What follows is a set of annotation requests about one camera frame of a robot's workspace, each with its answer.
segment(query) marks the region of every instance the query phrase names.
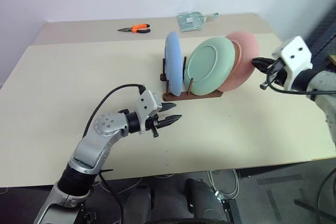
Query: floor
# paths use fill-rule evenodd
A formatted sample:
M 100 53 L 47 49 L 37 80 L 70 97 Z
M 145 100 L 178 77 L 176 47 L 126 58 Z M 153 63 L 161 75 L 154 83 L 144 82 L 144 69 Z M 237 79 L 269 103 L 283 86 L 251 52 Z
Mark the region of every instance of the floor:
M 296 206 L 295 198 L 313 203 L 315 193 L 324 176 L 336 167 L 336 159 L 308 162 L 279 169 L 273 172 L 239 180 L 237 203 L 241 222 L 248 224 L 315 223 L 314 215 Z M 202 179 L 208 183 L 205 172 L 176 174 L 170 178 L 143 178 L 155 190 L 155 207 L 152 220 L 192 217 L 186 207 L 183 189 L 187 178 Z M 113 180 L 109 184 L 120 191 L 139 179 Z M 234 188 L 234 177 L 230 170 L 214 172 L 217 188 L 229 192 Z M 336 215 L 333 179 L 327 182 L 321 196 L 321 209 Z M 32 223 L 39 207 L 48 195 L 48 190 L 10 188 L 3 193 L 0 189 L 0 223 Z M 115 223 L 119 219 L 118 206 L 111 195 L 100 185 L 94 186 L 94 194 L 87 201 L 87 208 L 95 211 L 97 223 Z M 125 203 L 131 190 L 120 195 Z M 323 224 L 332 223 L 322 219 Z

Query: pink plate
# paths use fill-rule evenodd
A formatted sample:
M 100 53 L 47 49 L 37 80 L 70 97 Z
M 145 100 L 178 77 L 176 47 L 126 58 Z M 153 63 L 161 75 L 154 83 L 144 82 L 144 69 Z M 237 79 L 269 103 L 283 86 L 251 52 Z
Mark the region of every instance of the pink plate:
M 228 78 L 217 89 L 221 92 L 234 90 L 242 85 L 253 73 L 252 59 L 259 57 L 256 37 L 247 31 L 235 31 L 226 36 L 235 45 L 236 62 Z

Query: white table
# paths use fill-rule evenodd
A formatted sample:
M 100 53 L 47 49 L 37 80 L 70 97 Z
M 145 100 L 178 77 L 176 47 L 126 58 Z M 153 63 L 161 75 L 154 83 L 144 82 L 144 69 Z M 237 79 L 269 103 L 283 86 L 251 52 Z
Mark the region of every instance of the white table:
M 256 37 L 263 57 L 280 44 L 271 31 Z M 207 38 L 182 38 L 183 56 Z M 0 91 L 2 186 L 57 181 L 89 116 L 116 86 L 143 83 L 162 95 L 163 51 L 164 39 L 28 47 Z M 113 146 L 107 179 L 335 157 L 324 113 L 303 96 L 261 90 L 264 79 L 256 70 L 221 98 L 177 101 L 162 116 L 183 117 L 159 129 L 158 138 L 134 133 Z M 137 98 L 136 88 L 120 90 L 98 114 L 132 111 Z

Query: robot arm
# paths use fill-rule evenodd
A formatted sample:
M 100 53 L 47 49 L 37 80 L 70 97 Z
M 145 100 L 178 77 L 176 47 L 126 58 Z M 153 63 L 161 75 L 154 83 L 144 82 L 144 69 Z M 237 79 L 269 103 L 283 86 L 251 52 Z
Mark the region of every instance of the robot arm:
M 159 121 L 158 112 L 175 107 L 174 103 L 161 103 L 159 96 L 145 90 L 136 102 L 136 111 L 122 110 L 98 117 L 89 127 L 87 134 L 78 143 L 60 180 L 54 184 L 48 198 L 41 207 L 34 224 L 55 223 L 53 216 L 67 216 L 67 223 L 74 223 L 78 211 L 91 193 L 91 186 L 99 174 L 111 147 L 129 133 L 145 133 L 168 126 L 181 115 L 172 115 Z M 72 209 L 66 215 L 58 207 Z
M 312 70 L 311 52 L 301 37 L 285 41 L 273 52 L 273 59 L 254 58 L 253 65 L 266 74 L 260 88 L 288 94 L 305 94 L 326 114 L 336 143 L 336 73 Z M 279 90 L 272 85 L 282 86 Z

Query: black cable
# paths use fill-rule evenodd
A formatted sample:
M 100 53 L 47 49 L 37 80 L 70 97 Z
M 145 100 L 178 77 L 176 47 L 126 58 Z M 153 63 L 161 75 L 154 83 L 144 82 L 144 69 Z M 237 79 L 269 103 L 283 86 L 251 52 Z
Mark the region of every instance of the black cable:
M 272 82 L 270 81 L 270 74 L 266 74 L 266 81 L 267 84 L 271 89 L 274 91 L 277 91 L 279 93 L 284 93 L 284 94 L 336 94 L 336 90 L 330 90 L 330 91 L 290 91 L 290 90 L 283 90 L 283 89 L 278 89 L 272 85 Z
M 140 85 L 140 84 L 125 84 L 125 85 L 121 85 L 115 89 L 113 89 L 112 91 L 110 91 L 104 98 L 103 100 L 101 100 L 101 102 L 98 104 L 98 106 L 95 108 L 94 112 L 92 113 L 88 123 L 86 124 L 86 127 L 85 127 L 85 130 L 84 130 L 84 133 L 83 133 L 83 137 L 86 136 L 86 134 L 88 133 L 88 130 L 89 130 L 89 127 L 90 127 L 90 124 L 94 118 L 94 116 L 96 115 L 97 111 L 99 110 L 99 108 L 103 105 L 103 103 L 106 101 L 106 99 L 112 95 L 114 92 L 116 92 L 117 90 L 119 89 L 122 89 L 122 88 L 126 88 L 126 87 L 138 87 L 139 88 L 139 92 L 142 93 L 143 90 L 145 89 L 144 85 Z
M 93 111 L 93 113 L 92 113 L 92 115 L 91 115 L 91 117 L 90 117 L 88 123 L 86 124 L 85 130 L 84 130 L 84 133 L 83 133 L 83 137 L 85 137 L 86 134 L 88 133 L 90 124 L 91 124 L 91 122 L 92 122 L 94 116 L 96 115 L 96 113 L 97 113 L 97 111 L 100 109 L 100 107 L 104 104 L 104 102 L 106 101 L 106 99 L 107 99 L 110 95 L 112 95 L 114 92 L 116 92 L 117 90 L 122 89 L 122 88 L 126 88 L 126 87 L 138 87 L 138 88 L 139 88 L 139 93 L 140 93 L 140 94 L 142 94 L 142 93 L 146 90 L 146 88 L 145 88 L 144 85 L 140 85 L 140 84 L 125 84 L 125 85 L 121 85 L 121 86 L 119 86 L 119 87 L 116 87 L 115 89 L 113 89 L 112 91 L 110 91 L 110 92 L 103 98 L 103 100 L 101 100 L 101 102 L 98 104 L 98 106 L 97 106 L 97 107 L 95 108 L 95 110 Z M 117 201 L 117 203 L 118 203 L 118 205 L 119 205 L 119 207 L 120 207 L 120 211 L 121 211 L 121 215 L 120 215 L 120 224 L 123 224 L 123 222 L 124 222 L 124 209 L 123 209 L 123 207 L 122 207 L 122 205 L 121 205 L 121 202 L 120 202 L 120 200 L 118 199 L 116 193 L 114 193 L 114 191 L 113 191 L 113 190 L 111 189 L 111 187 L 107 184 L 106 180 L 104 179 L 104 177 L 103 177 L 102 174 L 101 174 L 101 173 L 103 173 L 103 172 L 109 172 L 109 171 L 111 171 L 111 170 L 113 170 L 113 169 L 101 170 L 101 171 L 99 172 L 98 175 L 99 175 L 99 177 L 100 177 L 102 183 L 104 184 L 104 186 L 110 191 L 110 193 L 112 194 L 112 196 L 113 196 L 113 197 L 115 198 L 115 200 Z
M 117 197 L 117 194 L 112 190 L 112 188 L 109 186 L 109 184 L 104 179 L 103 175 L 101 174 L 101 171 L 99 172 L 99 177 L 101 179 L 101 182 L 103 183 L 104 187 L 108 189 L 108 191 L 111 193 L 111 195 L 115 198 L 117 201 L 119 208 L 120 208 L 120 224 L 124 223 L 124 208 L 122 207 L 122 204 Z
M 316 198 L 315 198 L 315 218 L 316 218 L 316 222 L 317 224 L 321 224 L 321 218 L 320 218 L 320 198 L 321 198 L 321 193 L 323 190 L 324 185 L 326 184 L 326 182 L 328 181 L 328 179 L 334 174 L 336 173 L 336 168 L 334 168 L 330 173 L 328 173 L 328 175 L 324 178 L 324 180 L 322 181 L 319 190 L 316 194 Z

